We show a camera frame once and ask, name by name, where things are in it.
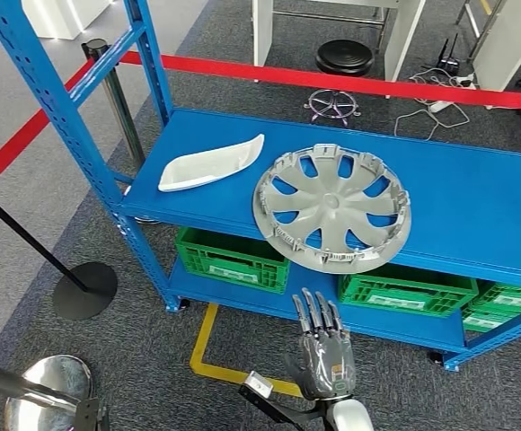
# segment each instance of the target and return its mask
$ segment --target black wheel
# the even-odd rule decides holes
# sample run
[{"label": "black wheel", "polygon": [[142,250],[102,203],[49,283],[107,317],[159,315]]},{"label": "black wheel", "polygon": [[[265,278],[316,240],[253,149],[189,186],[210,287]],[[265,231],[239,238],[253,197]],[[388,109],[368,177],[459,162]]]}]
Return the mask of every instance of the black wheel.
[{"label": "black wheel", "polygon": [[434,364],[444,366],[442,354],[440,352],[428,352],[428,358]]},{"label": "black wheel", "polygon": [[188,299],[181,299],[181,303],[178,305],[178,310],[186,310],[189,307],[190,307],[190,301],[189,301]]}]

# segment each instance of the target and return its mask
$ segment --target crate label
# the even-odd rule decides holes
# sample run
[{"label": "crate label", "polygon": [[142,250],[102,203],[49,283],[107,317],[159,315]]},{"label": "crate label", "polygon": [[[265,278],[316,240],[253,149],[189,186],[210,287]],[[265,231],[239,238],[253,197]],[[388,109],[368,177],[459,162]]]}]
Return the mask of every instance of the crate label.
[{"label": "crate label", "polygon": [[380,295],[371,295],[366,302],[390,307],[411,308],[412,310],[423,310],[426,304],[424,301],[409,301],[407,299],[388,298]]},{"label": "crate label", "polygon": [[498,295],[492,302],[500,303],[502,305],[514,305],[516,307],[521,307],[521,298],[515,298],[513,296]]},{"label": "crate label", "polygon": [[482,328],[496,328],[502,324],[501,321],[487,321],[486,319],[479,319],[478,317],[468,316],[463,320],[467,325],[479,326]]},{"label": "crate label", "polygon": [[230,269],[208,266],[208,272],[215,276],[233,278],[239,281],[245,281],[247,283],[258,283],[258,277],[254,274],[244,274],[242,272],[231,271]]}]

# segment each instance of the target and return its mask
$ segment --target white table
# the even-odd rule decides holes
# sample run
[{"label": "white table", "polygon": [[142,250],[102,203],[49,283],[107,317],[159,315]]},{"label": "white table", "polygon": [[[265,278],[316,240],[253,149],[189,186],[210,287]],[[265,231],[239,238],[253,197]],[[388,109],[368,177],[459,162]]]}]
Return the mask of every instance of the white table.
[{"label": "white table", "polygon": [[[307,0],[323,3],[387,7],[396,19],[384,52],[384,78],[396,81],[426,0]],[[252,0],[254,66],[264,66],[273,43],[273,0]]]},{"label": "white table", "polygon": [[23,0],[24,12],[39,38],[73,40],[111,0]]}]

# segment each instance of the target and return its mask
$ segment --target yellow floor line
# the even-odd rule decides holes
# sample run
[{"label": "yellow floor line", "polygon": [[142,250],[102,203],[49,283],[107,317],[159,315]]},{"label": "yellow floor line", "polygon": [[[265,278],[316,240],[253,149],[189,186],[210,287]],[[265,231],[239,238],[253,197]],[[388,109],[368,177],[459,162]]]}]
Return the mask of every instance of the yellow floor line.
[{"label": "yellow floor line", "polygon": [[486,0],[480,0],[480,3],[482,4],[484,11],[486,12],[487,15],[490,15],[491,13],[492,13],[491,6]]},{"label": "yellow floor line", "polygon": [[[225,382],[240,384],[245,381],[248,373],[242,371],[231,370],[230,368],[223,368],[222,366],[203,364],[203,355],[208,344],[208,339],[211,337],[212,325],[214,323],[214,318],[217,317],[218,304],[209,303],[207,311],[205,314],[201,330],[199,332],[197,342],[193,349],[193,354],[190,355],[190,368],[195,373],[203,375],[205,377],[211,377],[213,379],[223,380]],[[273,385],[273,391],[279,393],[284,393],[293,397],[302,398],[300,391],[295,383],[285,382],[283,380],[267,379]]]}]

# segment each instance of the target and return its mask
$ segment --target black stool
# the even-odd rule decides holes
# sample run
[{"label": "black stool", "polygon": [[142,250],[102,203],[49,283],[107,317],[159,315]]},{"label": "black stool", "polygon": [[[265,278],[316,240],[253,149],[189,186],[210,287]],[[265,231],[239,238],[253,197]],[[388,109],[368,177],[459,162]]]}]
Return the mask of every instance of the black stool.
[{"label": "black stool", "polygon": [[[374,56],[370,48],[354,40],[331,40],[319,48],[316,54],[316,66],[331,75],[366,75],[374,63]],[[336,90],[316,91],[309,97],[308,103],[304,107],[314,113],[310,123],[319,117],[341,119],[347,128],[349,123],[347,118],[360,115],[354,97],[347,92]]]}]

